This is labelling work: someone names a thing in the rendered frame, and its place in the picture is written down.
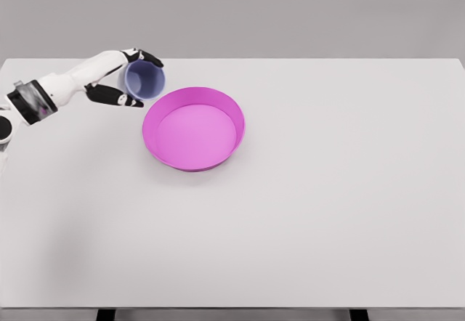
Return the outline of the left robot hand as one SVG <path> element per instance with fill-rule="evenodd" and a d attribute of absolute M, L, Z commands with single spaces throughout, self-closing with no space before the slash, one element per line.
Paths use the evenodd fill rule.
<path fill-rule="evenodd" d="M 138 60 L 153 63 L 163 69 L 163 63 L 142 49 L 109 50 L 101 52 L 69 71 L 69 74 L 84 88 L 86 96 L 93 102 L 104 105 L 143 107 L 144 101 L 128 95 L 123 89 L 102 85 L 103 78 L 118 72 Z"/>

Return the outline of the lavender blue cup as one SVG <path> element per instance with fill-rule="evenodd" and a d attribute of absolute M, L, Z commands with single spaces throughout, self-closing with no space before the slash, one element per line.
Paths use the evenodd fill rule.
<path fill-rule="evenodd" d="M 119 86 L 137 100 L 148 101 L 161 95 L 166 83 L 162 68 L 138 60 L 128 64 L 118 76 Z"/>

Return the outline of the pink round plate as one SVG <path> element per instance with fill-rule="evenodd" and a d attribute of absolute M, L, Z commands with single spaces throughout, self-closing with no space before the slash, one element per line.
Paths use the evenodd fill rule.
<path fill-rule="evenodd" d="M 162 96 L 142 123 L 142 138 L 150 154 L 186 172 L 224 163 L 239 148 L 245 132 L 240 105 L 224 92 L 202 86 Z"/>

